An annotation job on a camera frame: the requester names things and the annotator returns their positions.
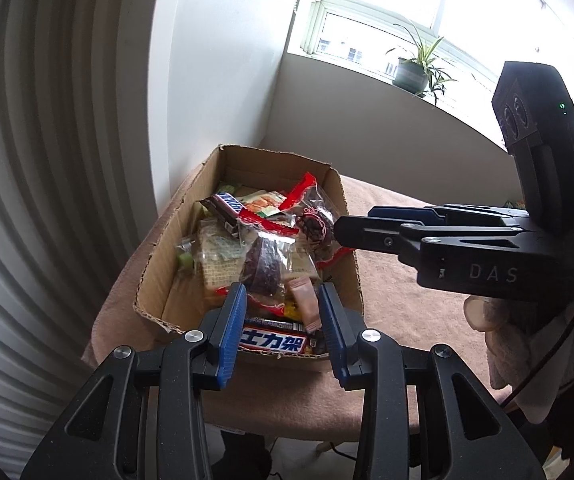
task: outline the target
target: blue gripper pad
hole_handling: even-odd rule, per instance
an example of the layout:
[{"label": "blue gripper pad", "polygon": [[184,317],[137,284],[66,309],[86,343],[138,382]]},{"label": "blue gripper pad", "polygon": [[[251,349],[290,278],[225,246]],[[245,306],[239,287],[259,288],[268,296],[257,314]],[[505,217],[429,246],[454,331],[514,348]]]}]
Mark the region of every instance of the blue gripper pad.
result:
[{"label": "blue gripper pad", "polygon": [[243,333],[247,310],[247,291],[241,283],[232,283],[221,313],[209,336],[208,360],[215,366],[215,380],[222,390],[234,372],[238,343]]},{"label": "blue gripper pad", "polygon": [[440,216],[431,207],[394,207],[376,205],[367,213],[369,217],[389,218],[404,222],[418,223],[422,225],[445,225],[445,217]]},{"label": "blue gripper pad", "polygon": [[[323,283],[320,286],[318,309],[334,377],[343,388],[354,389],[351,379],[352,372],[357,371],[356,362],[358,361],[354,328],[363,330],[366,328],[365,324],[360,318],[360,313],[345,310],[332,283]],[[356,314],[354,316],[356,319],[352,319],[356,327],[350,324],[347,314]]]}]

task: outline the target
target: window sill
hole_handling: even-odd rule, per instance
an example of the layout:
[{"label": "window sill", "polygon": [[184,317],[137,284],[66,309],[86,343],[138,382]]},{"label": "window sill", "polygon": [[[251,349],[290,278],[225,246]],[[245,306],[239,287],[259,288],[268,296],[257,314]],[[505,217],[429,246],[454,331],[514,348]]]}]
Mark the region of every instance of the window sill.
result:
[{"label": "window sill", "polygon": [[[295,54],[296,56],[308,57],[310,59],[317,59],[319,61],[323,61],[325,63],[329,63],[335,66],[339,66],[342,68],[346,68],[347,70],[352,70],[353,72],[357,72],[373,79],[377,79],[386,83],[390,86],[394,86],[392,84],[390,77],[385,77],[379,73],[371,72],[370,70],[366,70],[364,67],[359,65],[358,63],[348,61],[346,59],[337,58],[333,56],[327,56],[325,54],[307,54],[303,51],[300,47],[295,48],[288,48],[287,52],[289,54]],[[424,98],[419,97],[423,101],[426,101],[430,105],[433,104],[433,95],[427,95]],[[474,117],[472,114],[468,113],[467,110],[461,109],[464,107],[456,106],[455,103],[448,102],[447,100],[443,99],[442,97],[438,97],[438,101],[435,104],[436,108],[440,108],[445,113],[457,118],[458,120],[462,121],[463,123],[467,124],[467,126],[471,127],[483,137],[491,140],[494,144],[496,144],[499,148],[506,151],[504,147],[504,143],[502,140],[502,133],[500,132],[500,127],[496,122],[496,117],[494,116],[491,102],[489,102],[488,111],[478,114],[478,117]]]}]

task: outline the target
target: white glove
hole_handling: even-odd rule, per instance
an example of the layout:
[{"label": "white glove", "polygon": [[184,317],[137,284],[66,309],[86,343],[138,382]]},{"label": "white glove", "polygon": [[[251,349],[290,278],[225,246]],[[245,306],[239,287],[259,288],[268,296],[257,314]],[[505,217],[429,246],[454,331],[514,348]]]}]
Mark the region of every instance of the white glove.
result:
[{"label": "white glove", "polygon": [[[492,388],[514,388],[551,350],[574,316],[574,301],[532,336],[508,322],[509,300],[470,296],[465,300],[465,318],[470,327],[484,332]],[[560,390],[574,381],[574,330],[556,354],[516,397],[515,402],[529,422],[539,424],[549,413]]]}]

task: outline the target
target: camera lens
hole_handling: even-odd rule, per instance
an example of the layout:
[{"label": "camera lens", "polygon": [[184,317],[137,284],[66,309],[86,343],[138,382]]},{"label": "camera lens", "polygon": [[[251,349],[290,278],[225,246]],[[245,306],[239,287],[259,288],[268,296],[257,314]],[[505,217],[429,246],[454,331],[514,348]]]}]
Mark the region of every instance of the camera lens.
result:
[{"label": "camera lens", "polygon": [[522,122],[523,126],[527,126],[529,123],[529,118],[527,117],[527,110],[525,109],[524,104],[522,104],[522,100],[517,96],[513,96],[513,109],[516,112],[516,115]]},{"label": "camera lens", "polygon": [[513,137],[518,138],[518,124],[516,124],[516,119],[513,117],[512,109],[509,105],[504,106],[504,120],[507,122],[509,130],[513,134]]}]

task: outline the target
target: candy bar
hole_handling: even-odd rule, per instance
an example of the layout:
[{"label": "candy bar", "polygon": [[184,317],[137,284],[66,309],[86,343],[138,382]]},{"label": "candy bar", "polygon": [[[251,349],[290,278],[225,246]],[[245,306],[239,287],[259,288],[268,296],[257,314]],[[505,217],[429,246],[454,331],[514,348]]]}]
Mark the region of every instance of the candy bar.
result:
[{"label": "candy bar", "polygon": [[216,193],[201,200],[201,204],[218,218],[230,235],[238,236],[238,215],[243,209],[243,205],[237,199],[229,193]]},{"label": "candy bar", "polygon": [[245,324],[240,336],[240,346],[260,352],[281,352],[302,354],[307,345],[307,336],[270,328],[260,328]]},{"label": "candy bar", "polygon": [[291,332],[307,333],[302,323],[295,321],[276,321],[274,319],[264,319],[262,317],[248,317],[245,323],[260,327],[277,328],[279,330],[289,330]]}]

